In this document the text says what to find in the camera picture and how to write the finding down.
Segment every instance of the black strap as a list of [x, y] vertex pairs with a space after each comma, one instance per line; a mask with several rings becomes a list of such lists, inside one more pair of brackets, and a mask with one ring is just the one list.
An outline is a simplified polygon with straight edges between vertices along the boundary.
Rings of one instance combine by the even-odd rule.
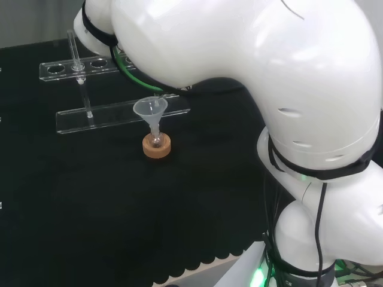
[[283, 170], [281, 170], [278, 166], [278, 164], [276, 163], [276, 160], [275, 160], [275, 157], [274, 157], [274, 154], [273, 154], [273, 150], [275, 149], [275, 147], [273, 147], [273, 143], [272, 141], [270, 140], [270, 135], [269, 135], [269, 145], [268, 145], [268, 148], [269, 148], [269, 159], [270, 159], [270, 163], [277, 169], [279, 170], [280, 172], [284, 172]]
[[109, 46], [109, 47], [115, 47], [118, 44], [118, 40], [115, 37], [115, 35], [110, 35], [108, 33], [105, 33], [99, 29], [97, 29], [89, 20], [88, 16], [85, 12], [85, 1], [83, 4], [83, 23], [85, 28], [91, 33], [97, 40], [99, 40], [101, 43]]
[[379, 147], [380, 139], [382, 136], [383, 129], [379, 129], [378, 137], [376, 138], [375, 143], [373, 144], [372, 148], [364, 153], [355, 163], [351, 163], [348, 166], [340, 167], [338, 169], [330, 169], [330, 170], [313, 170], [313, 169], [306, 169], [301, 166], [297, 166], [296, 164], [290, 162], [288, 159], [284, 158], [283, 155], [275, 148], [275, 145], [271, 139], [271, 136], [269, 135], [269, 157], [270, 162], [275, 166], [279, 171], [281, 169], [278, 167], [278, 165], [275, 162], [275, 158], [272, 152], [276, 154], [276, 156], [279, 158], [279, 160], [284, 163], [289, 169], [301, 173], [306, 176], [310, 176], [313, 178], [317, 178], [321, 181], [328, 181], [335, 178], [342, 178], [344, 176], [349, 175], [355, 175], [357, 173], [360, 173], [364, 170], [366, 170], [372, 160], [372, 157], [376, 150]]
[[[288, 273], [282, 273], [281, 287], [316, 287], [317, 278], [302, 278]], [[321, 276], [320, 287], [331, 287], [335, 280], [335, 268]]]
[[[273, 255], [273, 252], [268, 252], [268, 256], [273, 262], [273, 264], [275, 265], [275, 267], [281, 272], [285, 272], [285, 273], [293, 274], [297, 276], [302, 276], [302, 277], [308, 277], [308, 278], [315, 278], [315, 277], [318, 277], [319, 275], [319, 272], [317, 271], [305, 271], [305, 270], [296, 268], [295, 266], [292, 266], [286, 261], [282, 259], [278, 259], [276, 256]], [[324, 269], [322, 271], [322, 275], [327, 274], [328, 272], [331, 272], [334, 269], [334, 267], [335, 267], [335, 262], [329, 268]]]

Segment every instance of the green cable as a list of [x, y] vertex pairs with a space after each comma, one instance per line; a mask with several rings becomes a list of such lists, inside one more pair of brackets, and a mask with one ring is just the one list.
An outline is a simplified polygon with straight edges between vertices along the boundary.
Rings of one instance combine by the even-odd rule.
[[136, 82], [137, 84], [140, 84], [142, 85], [143, 87], [145, 88], [148, 88], [150, 90], [153, 90], [153, 91], [163, 91], [161, 88], [158, 88], [158, 87], [155, 87], [155, 86], [151, 86], [147, 83], [144, 83], [142, 82], [141, 80], [137, 79], [136, 77], [134, 77], [125, 67], [125, 65], [123, 64], [122, 62], [122, 59], [120, 57], [120, 55], [118, 54], [118, 51], [117, 51], [117, 47], [114, 47], [113, 48], [113, 53], [114, 53], [114, 57], [115, 57], [115, 60], [118, 64], [118, 66], [120, 67], [120, 69], [134, 82]]
[[341, 269], [346, 269], [347, 265], [343, 260], [336, 260], [336, 265], [338, 265]]

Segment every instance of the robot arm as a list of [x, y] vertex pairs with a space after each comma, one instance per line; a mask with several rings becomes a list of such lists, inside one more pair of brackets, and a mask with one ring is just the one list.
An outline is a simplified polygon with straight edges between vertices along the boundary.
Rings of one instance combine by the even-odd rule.
[[[92, 23], [114, 32], [119, 47], [155, 80], [181, 88], [228, 77], [246, 86], [267, 127], [258, 143], [260, 158], [297, 200], [278, 221], [278, 249], [290, 264], [317, 270], [313, 219], [321, 182], [303, 179], [278, 157], [285, 172], [276, 170], [268, 158], [268, 133], [285, 159], [312, 170], [347, 166], [371, 149], [380, 124], [381, 60], [374, 33], [357, 4], [353, 0], [87, 0], [86, 4]], [[109, 54], [86, 33], [80, 16], [75, 20], [79, 39], [90, 50]], [[320, 229], [324, 268], [336, 258], [383, 264], [382, 178], [382, 169], [373, 163], [359, 175], [329, 183]], [[363, 235], [355, 238], [359, 232]]]
[[[86, 14], [91, 23], [99, 30], [113, 35], [111, 21], [111, 0], [88, 0], [85, 4]], [[109, 47], [97, 40], [83, 24], [82, 9], [74, 20], [74, 30], [78, 39], [90, 51], [101, 56], [110, 57]]]

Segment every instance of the clear funnel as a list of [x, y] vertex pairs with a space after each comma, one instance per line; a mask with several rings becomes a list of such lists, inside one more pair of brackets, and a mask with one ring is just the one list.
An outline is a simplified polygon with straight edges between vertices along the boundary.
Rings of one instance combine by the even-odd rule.
[[167, 107], [168, 102], [162, 97], [146, 97], [137, 101], [133, 107], [133, 111], [149, 124], [153, 146], [161, 146], [163, 141], [159, 123]]

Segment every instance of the cork stopper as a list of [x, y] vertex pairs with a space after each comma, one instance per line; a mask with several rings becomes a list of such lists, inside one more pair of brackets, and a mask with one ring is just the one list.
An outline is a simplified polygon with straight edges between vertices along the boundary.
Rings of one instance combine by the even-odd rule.
[[150, 133], [142, 141], [142, 147], [144, 149], [144, 154], [147, 157], [160, 159], [166, 157], [171, 151], [171, 140], [170, 137], [164, 133], [161, 133], [162, 139], [161, 143], [156, 145], [153, 144], [153, 135]]

